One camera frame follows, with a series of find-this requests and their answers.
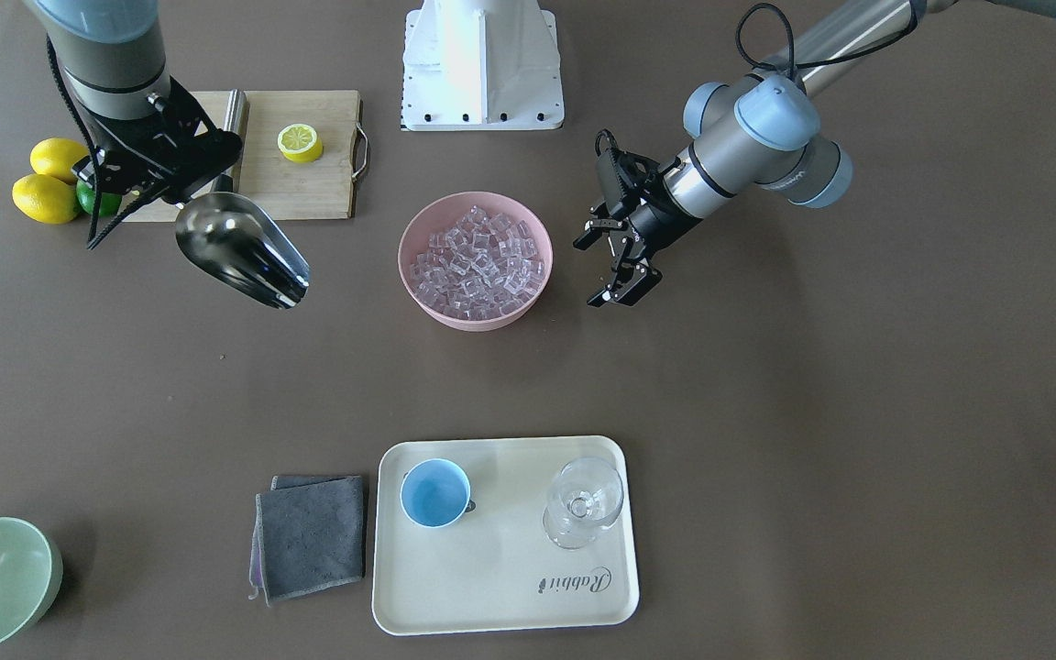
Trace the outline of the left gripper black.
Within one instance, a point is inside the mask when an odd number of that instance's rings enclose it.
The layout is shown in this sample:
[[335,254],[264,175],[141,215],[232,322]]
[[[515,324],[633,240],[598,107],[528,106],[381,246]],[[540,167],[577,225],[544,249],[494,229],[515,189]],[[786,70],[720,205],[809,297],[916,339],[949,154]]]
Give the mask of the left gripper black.
[[666,175],[682,171],[682,161],[658,162],[630,153],[609,130],[599,131],[593,148],[600,202],[573,247],[588,250],[604,238],[618,268],[587,305],[633,306],[663,279],[648,259],[696,228],[701,218],[689,214],[666,187]]

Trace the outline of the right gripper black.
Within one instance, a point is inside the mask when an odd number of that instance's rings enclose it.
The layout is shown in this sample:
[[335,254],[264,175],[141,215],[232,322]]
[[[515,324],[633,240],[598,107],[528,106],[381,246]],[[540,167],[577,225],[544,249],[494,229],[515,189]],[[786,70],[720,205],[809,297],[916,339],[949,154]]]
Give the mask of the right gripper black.
[[185,204],[201,188],[235,166],[243,138],[216,126],[196,97],[176,79],[167,93],[144,100],[146,116],[106,117],[84,109],[84,125],[93,138],[92,156],[75,163],[72,172],[96,191],[139,192],[143,197]]

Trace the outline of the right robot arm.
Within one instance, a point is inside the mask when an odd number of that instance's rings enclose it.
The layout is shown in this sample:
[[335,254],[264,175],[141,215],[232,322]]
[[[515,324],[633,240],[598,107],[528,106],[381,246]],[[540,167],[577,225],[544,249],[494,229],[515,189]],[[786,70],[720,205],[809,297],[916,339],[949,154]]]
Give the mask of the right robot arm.
[[243,142],[167,67],[156,1],[26,1],[93,137],[72,168],[103,193],[184,204],[234,166]]

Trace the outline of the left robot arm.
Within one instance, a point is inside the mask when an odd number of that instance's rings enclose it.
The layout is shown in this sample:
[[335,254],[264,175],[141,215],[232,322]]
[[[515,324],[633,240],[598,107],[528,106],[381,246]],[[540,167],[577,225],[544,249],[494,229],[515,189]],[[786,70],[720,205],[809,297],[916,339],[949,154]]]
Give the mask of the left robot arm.
[[662,274],[654,257],[718,212],[750,185],[779,193],[796,206],[837,202],[853,180],[853,159],[821,134],[812,99],[864,56],[892,46],[923,18],[950,8],[947,1],[848,1],[796,35],[776,5],[786,46],[756,59],[734,42],[750,70],[733,84],[708,82],[689,96],[683,125],[689,145],[659,162],[630,153],[611,131],[599,131],[600,199],[576,248],[607,241],[612,263],[590,306],[634,305]]

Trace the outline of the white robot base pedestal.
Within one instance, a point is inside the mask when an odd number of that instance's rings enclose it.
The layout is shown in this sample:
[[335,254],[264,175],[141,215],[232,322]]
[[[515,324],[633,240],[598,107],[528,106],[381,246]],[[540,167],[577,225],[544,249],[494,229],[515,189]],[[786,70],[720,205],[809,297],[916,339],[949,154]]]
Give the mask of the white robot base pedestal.
[[557,17],[536,1],[425,1],[406,14],[400,128],[561,128]]

